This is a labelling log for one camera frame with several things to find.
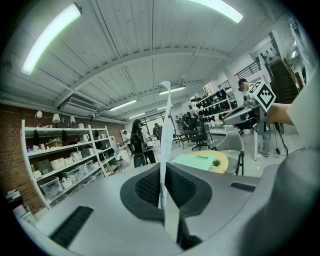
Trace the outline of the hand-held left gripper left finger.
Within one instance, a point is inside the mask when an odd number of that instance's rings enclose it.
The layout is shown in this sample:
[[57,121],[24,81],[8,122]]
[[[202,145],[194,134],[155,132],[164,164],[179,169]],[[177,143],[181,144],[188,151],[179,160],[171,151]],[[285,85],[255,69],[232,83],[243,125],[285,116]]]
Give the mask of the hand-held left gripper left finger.
[[[50,256],[174,256],[182,249],[159,222],[142,220],[123,205],[121,186],[152,168],[149,164],[99,178],[49,210],[40,221],[19,224],[41,252]],[[93,209],[85,224],[66,248],[50,235],[79,206]]]

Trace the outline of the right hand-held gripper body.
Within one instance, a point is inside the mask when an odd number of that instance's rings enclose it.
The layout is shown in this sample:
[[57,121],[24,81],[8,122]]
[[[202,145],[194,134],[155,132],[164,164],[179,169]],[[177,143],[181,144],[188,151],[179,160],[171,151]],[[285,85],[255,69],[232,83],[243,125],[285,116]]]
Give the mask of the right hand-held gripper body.
[[267,116],[271,105],[276,100],[276,95],[268,84],[263,80],[258,80],[246,93],[244,98],[244,106],[249,112],[259,112],[256,117],[256,123],[253,129],[257,133],[265,133],[267,131]]

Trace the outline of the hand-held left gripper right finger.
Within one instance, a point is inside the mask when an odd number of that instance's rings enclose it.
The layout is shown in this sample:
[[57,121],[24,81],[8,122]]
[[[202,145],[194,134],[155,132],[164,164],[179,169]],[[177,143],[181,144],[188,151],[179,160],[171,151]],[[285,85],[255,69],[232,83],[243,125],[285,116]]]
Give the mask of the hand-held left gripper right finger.
[[244,227],[258,177],[220,174],[168,163],[165,186],[179,210],[176,242],[184,256],[244,256]]

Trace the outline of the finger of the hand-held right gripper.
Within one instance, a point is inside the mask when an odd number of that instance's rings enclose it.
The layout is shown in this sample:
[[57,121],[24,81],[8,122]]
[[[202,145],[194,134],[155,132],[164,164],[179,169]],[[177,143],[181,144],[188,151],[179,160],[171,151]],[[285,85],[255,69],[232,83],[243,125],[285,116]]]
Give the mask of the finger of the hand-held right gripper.
[[251,108],[249,106],[238,106],[235,109],[232,109],[228,112],[222,119],[224,125],[236,125],[242,124],[248,121],[249,112]]

